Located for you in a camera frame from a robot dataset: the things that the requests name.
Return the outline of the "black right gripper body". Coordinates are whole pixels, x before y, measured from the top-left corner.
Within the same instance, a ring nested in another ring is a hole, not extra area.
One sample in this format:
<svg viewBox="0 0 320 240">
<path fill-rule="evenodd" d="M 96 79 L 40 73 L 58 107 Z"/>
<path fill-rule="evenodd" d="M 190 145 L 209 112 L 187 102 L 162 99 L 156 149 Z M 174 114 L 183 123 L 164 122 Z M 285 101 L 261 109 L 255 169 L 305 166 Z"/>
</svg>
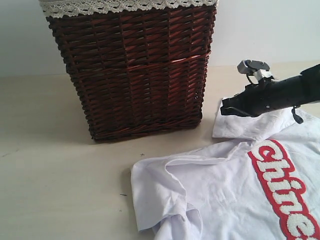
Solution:
<svg viewBox="0 0 320 240">
<path fill-rule="evenodd" d="M 249 84 L 245 86 L 245 92 L 244 111 L 251 117 L 294 105 L 287 80 L 266 81 L 265 85 Z"/>
</svg>

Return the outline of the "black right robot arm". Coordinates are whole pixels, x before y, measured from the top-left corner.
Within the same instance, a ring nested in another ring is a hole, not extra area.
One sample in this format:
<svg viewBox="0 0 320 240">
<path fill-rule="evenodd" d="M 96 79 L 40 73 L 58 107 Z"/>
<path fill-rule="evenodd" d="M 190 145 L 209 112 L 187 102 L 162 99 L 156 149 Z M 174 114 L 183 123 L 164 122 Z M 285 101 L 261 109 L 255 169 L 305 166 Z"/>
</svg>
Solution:
<svg viewBox="0 0 320 240">
<path fill-rule="evenodd" d="M 238 71 L 246 77 L 254 76 L 257 83 L 250 82 L 243 92 L 222 100 L 220 113 L 223 116 L 256 118 L 264 113 L 292 108 L 293 118 L 301 124 L 303 120 L 296 114 L 296 109 L 320 101 L 319 64 L 279 81 L 266 67 L 250 68 L 244 61 L 238 65 Z"/>
</svg>

